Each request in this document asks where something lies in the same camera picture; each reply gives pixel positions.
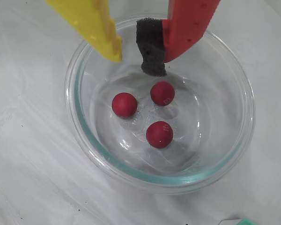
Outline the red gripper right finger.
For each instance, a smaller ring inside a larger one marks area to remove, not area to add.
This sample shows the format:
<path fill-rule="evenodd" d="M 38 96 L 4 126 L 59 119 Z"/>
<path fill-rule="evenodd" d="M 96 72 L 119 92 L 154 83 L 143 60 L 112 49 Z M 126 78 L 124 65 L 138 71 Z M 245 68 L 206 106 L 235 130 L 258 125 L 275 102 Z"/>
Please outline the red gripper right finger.
<path fill-rule="evenodd" d="M 204 35 L 219 0 L 170 0 L 166 19 L 143 18 L 136 24 L 142 71 L 166 76 L 165 64 L 176 59 Z"/>

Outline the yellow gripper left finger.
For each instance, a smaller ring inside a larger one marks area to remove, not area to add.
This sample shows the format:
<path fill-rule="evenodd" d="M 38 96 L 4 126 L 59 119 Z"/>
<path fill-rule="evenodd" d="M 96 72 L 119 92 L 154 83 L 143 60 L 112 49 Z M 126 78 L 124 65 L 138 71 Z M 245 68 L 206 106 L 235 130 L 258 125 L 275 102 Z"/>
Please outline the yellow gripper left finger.
<path fill-rule="evenodd" d="M 122 60 L 121 37 L 116 34 L 107 0 L 48 0 L 47 3 L 103 57 Z"/>

